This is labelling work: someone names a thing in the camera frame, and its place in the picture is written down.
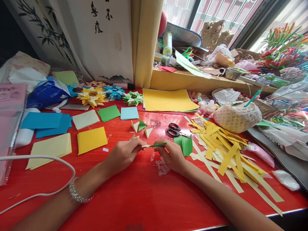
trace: silver bracelet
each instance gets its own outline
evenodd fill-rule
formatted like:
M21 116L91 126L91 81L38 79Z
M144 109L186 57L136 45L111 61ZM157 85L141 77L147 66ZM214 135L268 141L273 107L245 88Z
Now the silver bracelet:
M71 197L76 200L77 202L79 203L87 203L89 202L93 197L94 197L94 194L91 196L91 197L88 197L88 198L84 198L82 197L81 195L79 195L75 189L75 185L74 185L74 182L76 179L78 179L79 177L76 177L72 180L72 182L70 183L70 186L69 186L69 190L70 190L70 194L71 194Z

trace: red tabletop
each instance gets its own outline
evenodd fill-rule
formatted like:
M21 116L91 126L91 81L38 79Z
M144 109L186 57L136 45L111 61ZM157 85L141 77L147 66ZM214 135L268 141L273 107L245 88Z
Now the red tabletop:
M71 116L83 113L72 110L62 112ZM171 122L180 125L184 133L190 133L191 127L183 115L139 111L139 116L154 128L149 139L146 138L144 130L137 134L148 144L153 144L161 137L173 140L166 133L168 124ZM77 156L77 134L102 126L105 127L108 144ZM110 152L118 141L131 138L134 133L129 132L132 131L131 121L121 121L119 117L106 123L95 123L79 131L73 124L73 127L68 130L71 133L73 152L63 159L74 166L76 176L81 176L107 157L108 153L102 151L103 148L108 148ZM17 155L30 154L34 142L49 138L51 137L33 139L30 145L17 149L16 153ZM158 176L155 161L159 159L159 154L156 153L154 161L151 162L152 154L152 148L141 151L126 170L112 177L96 191L92 201L80 206L60 230L195 230L227 223L215 204L184 177L172 170L166 175ZM255 154L249 151L245 151L245 154L256 159L256 164L273 176L271 167ZM193 161L191 157L187 159L210 174L204 163ZM56 191L72 175L67 166L57 161L34 170L25 170L26 165L27 160L14 160L7 185L0 187L0 211L33 194ZM236 192L227 176L222 177L219 174L218 176L225 186ZM274 202L283 212L308 207L308 201L301 192L291 192L275 178L265 180L285 200L280 203ZM265 215L275 213L248 184L241 184L241 186L244 193L239 195L243 199ZM262 186L259 188L273 200ZM4 213L0 216L1 230L10 229L48 199L48 197L37 197Z

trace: basket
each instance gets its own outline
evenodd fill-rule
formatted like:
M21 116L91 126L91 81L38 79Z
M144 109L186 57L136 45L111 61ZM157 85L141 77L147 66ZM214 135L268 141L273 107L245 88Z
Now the basket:
M237 98L238 101L249 101L249 98L246 98L240 95ZM261 99L254 99L253 102L258 106L262 113L262 118L265 120L269 120L270 118L279 115L282 111L274 108L273 106L269 105L267 102Z

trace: yellow origami star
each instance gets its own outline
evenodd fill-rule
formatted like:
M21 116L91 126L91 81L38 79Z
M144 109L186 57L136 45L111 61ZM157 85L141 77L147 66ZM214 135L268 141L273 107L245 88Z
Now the yellow origami star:
M82 100L84 106L90 104L93 108L97 105L104 105L106 102L104 98L106 97L105 92L101 88L91 87L89 89L83 88L82 92L78 93L77 98Z

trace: white cable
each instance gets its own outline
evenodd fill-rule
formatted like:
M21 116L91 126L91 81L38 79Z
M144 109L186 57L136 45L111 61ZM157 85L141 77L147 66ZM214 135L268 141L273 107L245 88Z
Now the white cable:
M0 215L3 214L3 213L5 213L5 212L8 211L8 210L14 208L15 206L17 206L17 205L19 205L19 204L21 204L21 203L23 203L23 202L25 202L25 201L27 201L27 200L33 198L33 197L37 197L37 196L52 196L52 195L55 195L55 194L59 193L60 191L62 191L63 189L65 189L66 186L69 185L70 182L75 178L76 171L75 171L74 167L73 167L71 164L67 163L66 161L64 161L64 160L62 160L62 159L60 159L60 158L58 158L58 157L52 157L52 156L35 156L35 155L6 156L6 157L0 157L0 161L2 161L2 160L15 160L15 159L31 159L31 158L44 158L44 159L53 159L53 160L60 161L61 163L67 165L67 166L73 171L72 178L70 179L70 181L69 181L68 183L66 183L66 185L64 185L64 186L63 186L61 189L59 189L58 191L55 191L55 192L52 192L52 193L38 193L38 194L35 194L35 195L33 195L33 196L30 196L30 197L28 197L28 198L26 198L26 199L24 199L24 200L22 200L22 201L20 201L20 202L18 202L18 203L16 203L16 204L12 205L11 207L9 207L9 208L3 210L2 212L0 212Z

